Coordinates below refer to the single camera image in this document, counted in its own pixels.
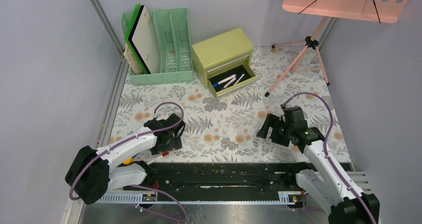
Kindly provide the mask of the green Treehouse book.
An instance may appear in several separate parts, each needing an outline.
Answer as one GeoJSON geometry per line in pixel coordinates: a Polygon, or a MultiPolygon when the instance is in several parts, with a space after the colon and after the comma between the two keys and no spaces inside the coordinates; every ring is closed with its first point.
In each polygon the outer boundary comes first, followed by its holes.
{"type": "Polygon", "coordinates": [[[139,75],[140,74],[139,65],[138,65],[137,61],[135,60],[135,57],[132,54],[132,52],[128,49],[125,49],[123,55],[124,55],[125,59],[127,60],[128,64],[130,65],[133,73],[135,75],[139,75]]]}

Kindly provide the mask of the purple cartoon book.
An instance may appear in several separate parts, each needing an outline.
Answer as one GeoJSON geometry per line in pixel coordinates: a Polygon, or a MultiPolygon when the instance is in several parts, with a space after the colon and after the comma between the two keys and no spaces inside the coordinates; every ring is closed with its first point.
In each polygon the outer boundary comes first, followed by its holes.
{"type": "Polygon", "coordinates": [[[132,71],[134,72],[134,74],[136,75],[141,75],[144,74],[143,70],[141,69],[141,66],[139,65],[139,63],[136,61],[133,53],[131,52],[130,48],[128,47],[127,44],[125,44],[125,50],[123,53],[125,59],[127,60],[127,62],[129,63],[132,71]]]}

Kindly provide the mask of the white blue marker pen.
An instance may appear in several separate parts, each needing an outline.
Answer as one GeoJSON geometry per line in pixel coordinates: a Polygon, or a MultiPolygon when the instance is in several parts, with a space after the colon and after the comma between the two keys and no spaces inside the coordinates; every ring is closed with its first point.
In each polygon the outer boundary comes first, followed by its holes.
{"type": "Polygon", "coordinates": [[[236,81],[236,78],[232,78],[231,80],[229,80],[221,89],[220,91],[228,88],[232,83],[234,83],[236,81]]]}

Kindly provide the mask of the white perforated board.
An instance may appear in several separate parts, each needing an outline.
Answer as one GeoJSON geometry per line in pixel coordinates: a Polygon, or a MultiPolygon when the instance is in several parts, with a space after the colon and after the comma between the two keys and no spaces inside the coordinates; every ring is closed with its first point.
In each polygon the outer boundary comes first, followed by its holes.
{"type": "Polygon", "coordinates": [[[149,68],[150,73],[160,73],[161,53],[159,50],[153,19],[150,17],[145,5],[143,11],[141,12],[133,41],[142,56],[145,65],[149,68]]]}

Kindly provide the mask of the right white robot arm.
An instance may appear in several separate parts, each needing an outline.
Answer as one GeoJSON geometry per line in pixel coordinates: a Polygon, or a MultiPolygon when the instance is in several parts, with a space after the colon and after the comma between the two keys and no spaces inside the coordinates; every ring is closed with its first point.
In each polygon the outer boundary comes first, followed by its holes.
{"type": "Polygon", "coordinates": [[[380,202],[366,194],[335,159],[325,137],[309,127],[300,107],[283,108],[281,117],[267,114],[257,137],[296,146],[311,162],[294,164],[285,177],[288,188],[303,189],[328,216],[330,224],[377,224],[380,202]]]}

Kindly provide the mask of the white red marker pen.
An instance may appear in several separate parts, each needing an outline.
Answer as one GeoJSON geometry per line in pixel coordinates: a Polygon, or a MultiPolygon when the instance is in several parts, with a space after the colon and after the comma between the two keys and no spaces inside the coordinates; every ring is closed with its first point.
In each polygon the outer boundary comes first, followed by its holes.
{"type": "Polygon", "coordinates": [[[169,155],[169,152],[162,153],[159,156],[157,156],[157,157],[153,158],[152,160],[148,161],[146,164],[151,165],[151,164],[158,162],[159,160],[163,159],[167,155],[169,155]]]}

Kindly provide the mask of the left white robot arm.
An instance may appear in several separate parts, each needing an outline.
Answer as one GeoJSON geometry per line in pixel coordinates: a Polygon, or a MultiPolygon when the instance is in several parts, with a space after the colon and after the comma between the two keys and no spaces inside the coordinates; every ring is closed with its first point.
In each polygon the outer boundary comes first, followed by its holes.
{"type": "Polygon", "coordinates": [[[81,148],[71,164],[65,182],[70,198],[87,205],[98,201],[107,191],[130,185],[147,190],[154,185],[152,169],[144,161],[125,162],[149,150],[152,155],[182,148],[185,122],[175,113],[167,119],[152,119],[122,140],[93,149],[81,148]]]}

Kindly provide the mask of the slim blue white pen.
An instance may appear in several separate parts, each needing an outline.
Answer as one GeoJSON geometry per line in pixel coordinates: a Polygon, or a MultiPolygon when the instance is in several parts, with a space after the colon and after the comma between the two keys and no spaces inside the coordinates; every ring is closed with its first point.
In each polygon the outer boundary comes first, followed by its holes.
{"type": "Polygon", "coordinates": [[[236,85],[236,84],[238,84],[241,80],[242,80],[242,78],[245,76],[245,74],[243,73],[234,83],[233,83],[233,85],[236,85]]]}

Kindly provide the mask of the yellow-green drawer cabinet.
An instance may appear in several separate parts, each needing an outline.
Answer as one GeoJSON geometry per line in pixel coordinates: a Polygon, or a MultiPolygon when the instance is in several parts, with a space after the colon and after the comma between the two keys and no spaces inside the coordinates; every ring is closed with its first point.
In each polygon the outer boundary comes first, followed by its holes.
{"type": "Polygon", "coordinates": [[[208,88],[215,98],[228,94],[238,88],[251,84],[259,79],[251,68],[254,46],[242,30],[236,28],[192,45],[193,70],[205,88],[208,88]],[[227,83],[217,87],[213,84],[236,74],[242,80],[226,89],[220,89],[227,83]]]}

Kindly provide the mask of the green clip file folder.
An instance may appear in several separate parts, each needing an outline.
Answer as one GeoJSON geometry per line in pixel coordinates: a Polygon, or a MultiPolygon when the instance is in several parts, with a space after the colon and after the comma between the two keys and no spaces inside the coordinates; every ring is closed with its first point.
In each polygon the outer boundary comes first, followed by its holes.
{"type": "Polygon", "coordinates": [[[131,18],[129,23],[127,24],[127,31],[125,32],[125,41],[128,45],[129,49],[131,50],[135,61],[140,66],[140,69],[143,71],[144,74],[151,74],[149,68],[145,65],[142,56],[140,55],[136,45],[133,41],[134,33],[137,28],[141,12],[143,11],[144,5],[138,3],[135,5],[134,11],[132,12],[131,18]]]}

